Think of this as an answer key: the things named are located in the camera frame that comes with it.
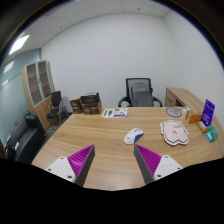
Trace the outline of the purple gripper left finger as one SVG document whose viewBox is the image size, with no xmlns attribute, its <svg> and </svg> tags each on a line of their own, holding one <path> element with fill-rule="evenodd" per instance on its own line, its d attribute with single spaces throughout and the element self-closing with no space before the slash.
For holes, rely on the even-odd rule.
<svg viewBox="0 0 224 224">
<path fill-rule="evenodd" d="M 95 146 L 90 145 L 69 157 L 59 157 L 47 168 L 47 171 L 79 186 L 83 186 L 94 156 Z"/>
</svg>

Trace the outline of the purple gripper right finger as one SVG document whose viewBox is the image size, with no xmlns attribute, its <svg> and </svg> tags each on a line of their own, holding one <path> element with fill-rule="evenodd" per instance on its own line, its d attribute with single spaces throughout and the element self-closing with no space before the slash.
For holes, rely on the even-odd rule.
<svg viewBox="0 0 224 224">
<path fill-rule="evenodd" d="M 134 145 L 134 156 L 145 184 L 152 183 L 182 169 L 182 166 L 169 155 L 160 156 L 137 144 Z"/>
</svg>

